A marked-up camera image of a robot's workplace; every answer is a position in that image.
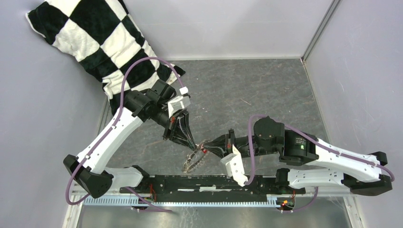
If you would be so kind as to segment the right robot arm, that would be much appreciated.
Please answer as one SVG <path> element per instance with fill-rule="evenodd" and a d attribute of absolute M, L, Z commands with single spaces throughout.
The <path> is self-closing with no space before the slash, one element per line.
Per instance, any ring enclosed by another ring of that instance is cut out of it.
<path fill-rule="evenodd" d="M 278 169 L 277 192 L 320 187 L 341 187 L 362 196 L 378 196 L 392 190 L 394 176 L 387 169 L 384 152 L 359 154 L 304 133 L 265 115 L 253 115 L 248 135 L 237 137 L 229 130 L 201 150 L 220 157 L 226 175 L 240 186 L 250 185 L 256 175 L 257 156 L 277 154 L 287 165 Z"/>

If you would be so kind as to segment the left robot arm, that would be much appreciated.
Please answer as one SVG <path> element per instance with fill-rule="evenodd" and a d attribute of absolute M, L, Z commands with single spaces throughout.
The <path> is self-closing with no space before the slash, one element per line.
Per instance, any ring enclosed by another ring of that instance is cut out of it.
<path fill-rule="evenodd" d="M 145 193 L 149 180 L 138 168 L 110 169 L 106 165 L 127 137 L 147 120 L 163 127 L 164 140 L 196 150 L 187 111 L 189 90 L 184 86 L 179 92 L 177 95 L 172 86 L 159 79 L 150 89 L 125 94 L 123 106 L 94 141 L 78 155 L 67 155 L 63 160 L 72 180 L 94 199 L 117 184 Z"/>

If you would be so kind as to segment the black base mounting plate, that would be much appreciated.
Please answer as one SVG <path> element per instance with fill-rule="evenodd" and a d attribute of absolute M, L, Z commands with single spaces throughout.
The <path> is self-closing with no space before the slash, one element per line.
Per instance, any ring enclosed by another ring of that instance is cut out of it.
<path fill-rule="evenodd" d="M 134 188 L 138 194 L 155 194 L 156 202 L 264 202 L 267 195 L 305 194 L 276 182 L 275 177 L 256 175 L 250 185 L 240 186 L 225 175 L 155 175 Z"/>

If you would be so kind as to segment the black white checkered pillow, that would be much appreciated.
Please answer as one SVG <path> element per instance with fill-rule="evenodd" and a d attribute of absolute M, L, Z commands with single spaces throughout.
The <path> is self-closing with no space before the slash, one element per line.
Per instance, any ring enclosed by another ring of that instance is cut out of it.
<path fill-rule="evenodd" d="M 156 59 L 122 0 L 46 0 L 26 14 L 31 28 L 61 52 L 73 56 L 102 84 L 112 113 L 121 92 L 173 83 L 185 71 Z"/>

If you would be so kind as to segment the aluminium frame rail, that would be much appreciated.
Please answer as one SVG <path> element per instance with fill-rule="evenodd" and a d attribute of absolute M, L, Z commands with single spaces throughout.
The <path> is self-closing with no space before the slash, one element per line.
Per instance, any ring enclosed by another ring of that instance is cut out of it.
<path fill-rule="evenodd" d="M 276 197 L 280 208 L 157 207 L 156 195 L 112 188 L 104 196 L 134 195 L 148 207 L 69 206 L 65 228 L 361 228 L 355 196 L 335 187 L 305 188 Z"/>

